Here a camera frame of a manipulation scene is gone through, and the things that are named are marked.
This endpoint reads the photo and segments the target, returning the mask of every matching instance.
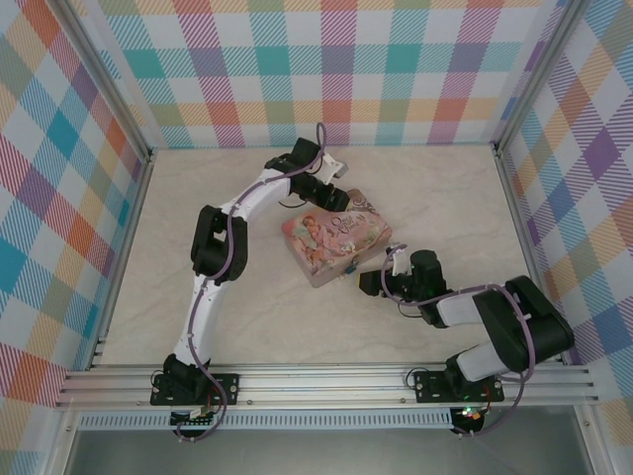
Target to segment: colorful checkered backdrop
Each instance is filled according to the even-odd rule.
[[[632,91],[633,0],[594,0],[507,157],[549,293],[631,455]]]
[[[0,474],[87,350],[140,160],[45,0],[0,2]]]
[[[487,143],[556,24],[538,13],[563,3],[73,0],[169,147],[290,145],[318,121],[332,143]]]

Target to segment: marble floor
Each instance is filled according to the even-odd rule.
[[[200,209],[235,197],[285,151],[158,154],[102,363],[161,363],[173,351],[190,303]],[[487,146],[328,151],[349,165],[337,186],[358,187],[410,251],[435,250],[451,287],[526,273]],[[363,294],[356,275],[314,289],[281,236],[282,223],[301,211],[276,206],[249,227],[248,266],[227,293],[213,335],[216,363],[443,361],[485,339],[479,326],[441,331],[406,319],[393,302]],[[383,255],[361,270],[380,267]]]

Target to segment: vent grille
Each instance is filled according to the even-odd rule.
[[[169,412],[86,412],[79,430],[171,429]],[[346,411],[240,411],[226,414],[222,429],[452,428],[447,409]]]

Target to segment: beige floor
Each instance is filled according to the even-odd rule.
[[[236,196],[283,151],[158,154],[103,363],[159,363],[172,352],[190,303],[200,209]],[[409,250],[435,250],[453,288],[526,272],[487,146],[328,151],[349,165],[338,186],[360,188]],[[280,231],[299,212],[276,206],[249,227],[248,266],[226,296],[215,362],[441,361],[485,338],[479,327],[439,331],[405,319],[394,303],[358,290],[356,275],[312,288]],[[382,258],[363,268],[378,268]]]

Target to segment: pink tin box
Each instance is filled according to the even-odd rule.
[[[342,213],[312,208],[281,227],[286,244],[313,287],[320,287],[346,270],[381,252],[391,228],[357,189],[347,192]]]

